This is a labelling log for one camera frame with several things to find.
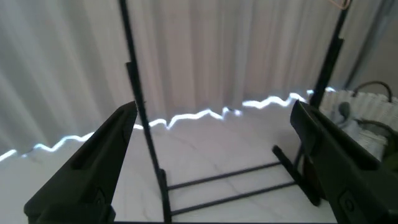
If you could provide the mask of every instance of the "floor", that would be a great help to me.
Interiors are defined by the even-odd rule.
[[[277,144],[293,158],[299,139],[289,123],[291,107],[245,108],[224,120],[205,116],[177,122],[172,129],[152,128],[161,168],[169,185],[275,162]],[[9,205],[1,215],[7,223],[26,221],[23,204],[80,147],[68,142],[55,153],[35,151],[0,164],[0,200]],[[282,166],[170,192],[172,210],[229,197],[292,179]],[[134,130],[119,176],[112,206],[118,221],[161,222],[162,206],[142,131]],[[336,223],[327,202],[314,207],[297,186],[173,217],[175,222],[329,222]]]

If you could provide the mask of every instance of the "pleated curtain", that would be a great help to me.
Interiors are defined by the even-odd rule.
[[[331,85],[344,84],[380,2],[351,6]],[[150,120],[305,95],[340,12],[326,0],[128,4]],[[134,100],[128,60],[117,1],[0,1],[0,154],[94,131]]]

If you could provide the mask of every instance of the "orange wire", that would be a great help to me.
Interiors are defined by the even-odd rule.
[[[351,3],[351,0],[342,0],[343,2],[341,4],[338,4],[337,2],[335,2],[334,0],[329,0],[332,4],[334,4],[335,6],[337,6],[339,9],[341,10],[345,10],[348,8],[349,4]]]

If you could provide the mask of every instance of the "black handle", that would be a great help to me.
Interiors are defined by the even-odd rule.
[[[389,87],[389,85],[387,85],[387,83],[382,82],[382,81],[371,81],[371,82],[366,82],[366,83],[360,84],[358,87],[356,87],[354,89],[354,93],[353,93],[352,97],[355,97],[358,94],[358,90],[359,89],[361,89],[361,88],[363,88],[365,86],[368,86],[368,85],[373,85],[373,84],[379,84],[379,85],[384,86],[386,88],[386,90],[387,90],[388,102],[392,103],[392,91],[391,91],[391,88]]]

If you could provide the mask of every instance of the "black metal rack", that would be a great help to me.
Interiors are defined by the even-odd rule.
[[[133,42],[133,38],[132,38],[132,31],[131,31],[131,25],[130,25],[126,0],[119,0],[119,5],[121,8],[121,15],[122,15],[122,19],[123,19],[124,31],[126,33],[127,46],[128,46],[128,50],[129,50],[130,59],[131,59],[130,62],[126,63],[127,71],[129,74],[132,89],[133,89],[134,96],[136,99],[138,113],[139,113],[139,116],[141,117],[142,126],[144,128],[144,134],[146,137],[149,154],[152,159],[152,164],[154,166],[154,171],[155,171],[158,185],[160,188],[160,192],[162,195],[164,222],[171,223],[172,216],[174,216],[174,215],[179,215],[182,213],[191,212],[191,211],[198,210],[201,208],[219,205],[221,203],[226,203],[226,202],[250,197],[253,195],[257,195],[257,194],[263,194],[263,193],[270,192],[273,190],[290,187],[290,186],[293,186],[296,184],[302,189],[304,194],[307,196],[307,198],[311,201],[311,203],[314,206],[319,206],[320,196],[317,194],[317,191],[307,182],[307,180],[304,177],[302,177],[302,175],[297,170],[299,161],[301,160],[302,155],[303,155],[302,147],[300,147],[300,149],[298,150],[298,154],[294,160],[294,163],[291,163],[291,161],[286,157],[286,155],[282,152],[282,150],[278,146],[274,146],[274,148],[272,149],[272,152],[276,155],[279,162],[263,164],[263,165],[259,165],[256,167],[250,167],[250,168],[243,169],[243,170],[237,170],[234,172],[229,172],[229,173],[225,173],[225,174],[221,174],[221,175],[207,177],[204,179],[199,179],[199,180],[194,180],[194,181],[181,183],[181,184],[177,184],[177,185],[167,186],[166,173],[159,166],[156,152],[155,152],[154,143],[152,141],[152,136],[150,134],[150,126],[149,126],[149,122],[147,119],[146,110],[145,110],[145,106],[144,106],[144,97],[143,97],[141,83],[140,83],[140,79],[139,79],[139,71],[138,71],[137,60],[136,60],[136,55],[135,55],[135,51],[134,51],[134,42]],[[343,23],[345,21],[347,11],[348,11],[348,9],[342,10],[340,12],[339,19],[338,19],[338,22],[336,24],[336,27],[335,27],[335,30],[333,33],[333,38],[329,45],[327,55],[324,59],[323,66],[322,66],[320,75],[317,80],[317,84],[315,85],[314,94],[310,99],[310,105],[312,105],[316,108],[318,108],[320,106],[320,103],[323,98],[323,94],[325,92],[325,88],[327,87],[328,82],[331,78],[331,74],[332,74],[334,65],[337,61],[338,54],[339,54],[340,49],[344,42],[344,40],[339,38],[338,36],[339,36],[340,30],[343,26]],[[267,169],[267,168],[279,166],[279,165],[284,166],[284,168],[287,170],[287,172],[292,176],[292,178],[294,180],[293,182],[279,184],[279,185],[275,185],[272,187],[267,187],[264,189],[255,190],[252,192],[247,192],[247,193],[235,195],[232,197],[222,198],[222,199],[215,200],[212,202],[207,202],[207,203],[195,205],[192,207],[187,207],[187,208],[182,208],[179,210],[171,211],[170,201],[169,201],[169,191],[170,190],[180,189],[182,187],[188,187],[188,186],[196,185],[196,184],[202,184],[202,183],[213,181],[213,180],[232,177],[235,175],[241,175],[241,174],[245,174],[248,172],[253,172],[253,171],[257,171],[257,170],[261,170],[261,169]]]

